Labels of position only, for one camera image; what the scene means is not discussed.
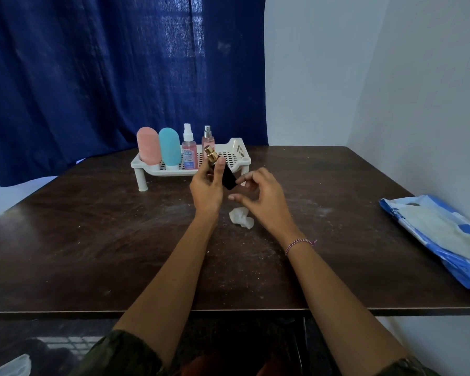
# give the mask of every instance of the person's left hand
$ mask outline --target person's left hand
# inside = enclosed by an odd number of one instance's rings
[[[225,170],[226,158],[219,157],[214,167],[213,182],[209,182],[210,165],[205,159],[202,166],[193,176],[190,183],[190,191],[193,196],[193,203],[197,210],[196,214],[209,214],[218,216],[221,202],[223,201],[223,172]]]

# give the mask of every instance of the dark green sleeve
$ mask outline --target dark green sleeve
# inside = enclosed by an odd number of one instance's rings
[[[157,354],[141,339],[112,331],[101,338],[69,376],[155,376],[165,374]]]
[[[386,367],[376,376],[439,376],[439,374],[423,366],[418,359],[408,357]]]

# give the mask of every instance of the pink bottle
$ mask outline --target pink bottle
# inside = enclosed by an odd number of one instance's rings
[[[210,125],[204,126],[204,136],[202,137],[202,153],[204,159],[206,159],[204,150],[206,146],[210,146],[214,150],[214,137],[210,131]]]
[[[150,127],[142,127],[136,135],[138,139],[139,158],[151,167],[151,170],[160,170],[160,144],[158,133]]]
[[[190,124],[184,125],[183,140],[181,149],[184,168],[186,170],[198,169],[197,143],[193,140]]]

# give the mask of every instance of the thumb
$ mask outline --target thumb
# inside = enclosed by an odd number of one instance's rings
[[[244,207],[247,207],[249,209],[249,211],[254,213],[253,209],[256,206],[257,202],[254,202],[254,201],[250,200],[247,196],[242,195],[242,194],[230,194],[228,196],[228,199],[230,201],[235,201],[235,202],[240,203]]]
[[[219,157],[214,166],[213,185],[221,186],[223,183],[223,172],[225,171],[226,158]]]

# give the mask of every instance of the wooden tabletop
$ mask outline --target wooden tabletop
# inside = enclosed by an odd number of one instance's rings
[[[410,193],[345,147],[249,147],[282,184],[297,225],[377,315],[470,314],[470,290],[378,205]],[[121,312],[194,216],[190,177],[148,177],[137,150],[90,158],[0,215],[0,312]],[[300,310],[276,241],[235,226],[224,202],[193,310]]]

